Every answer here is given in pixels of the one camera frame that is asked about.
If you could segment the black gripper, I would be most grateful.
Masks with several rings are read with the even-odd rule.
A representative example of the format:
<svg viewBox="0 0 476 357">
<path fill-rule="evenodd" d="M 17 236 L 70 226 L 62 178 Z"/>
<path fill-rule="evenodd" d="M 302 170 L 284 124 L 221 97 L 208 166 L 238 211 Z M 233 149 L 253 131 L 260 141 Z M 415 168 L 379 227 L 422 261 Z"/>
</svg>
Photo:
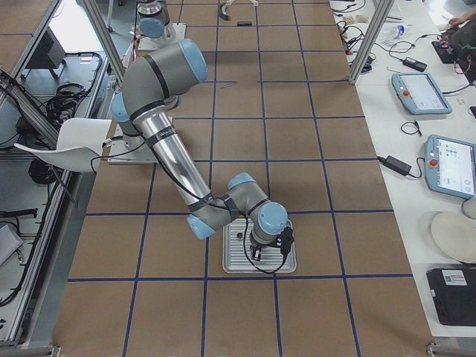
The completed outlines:
<svg viewBox="0 0 476 357">
<path fill-rule="evenodd" d="M 281 247 L 281 241 L 279 239 L 275 239 L 271 242 L 267 242 L 266 244 L 260 243 L 256 241 L 253 237 L 250 238 L 251 245 L 250 245 L 250 250 L 251 250 L 251 259 L 252 260 L 261 260 L 261 251 L 263 248 L 280 248 Z"/>
</svg>

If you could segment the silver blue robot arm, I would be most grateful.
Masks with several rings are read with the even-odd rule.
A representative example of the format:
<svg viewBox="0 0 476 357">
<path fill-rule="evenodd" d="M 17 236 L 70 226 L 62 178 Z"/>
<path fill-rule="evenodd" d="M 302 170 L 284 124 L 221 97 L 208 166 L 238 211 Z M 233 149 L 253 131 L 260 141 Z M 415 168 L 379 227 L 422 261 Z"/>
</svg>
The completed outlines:
<svg viewBox="0 0 476 357">
<path fill-rule="evenodd" d="M 253 222 L 245 230 L 251 242 L 245 250 L 250 263 L 260 259 L 263 247 L 278 248 L 287 257 L 295 240 L 284 206 L 270 200 L 248 173 L 236 175 L 226 193 L 214 196 L 167 116 L 178 106 L 180 95 L 207 77 L 208 66 L 192 39 L 143 55 L 132 62 L 123 78 L 125 118 L 174 182 L 190 211 L 187 223 L 199 239 L 243 216 Z"/>
<path fill-rule="evenodd" d="M 171 42 L 175 30 L 170 23 L 166 1 L 137 0 L 139 29 L 142 34 L 158 42 Z"/>
</svg>

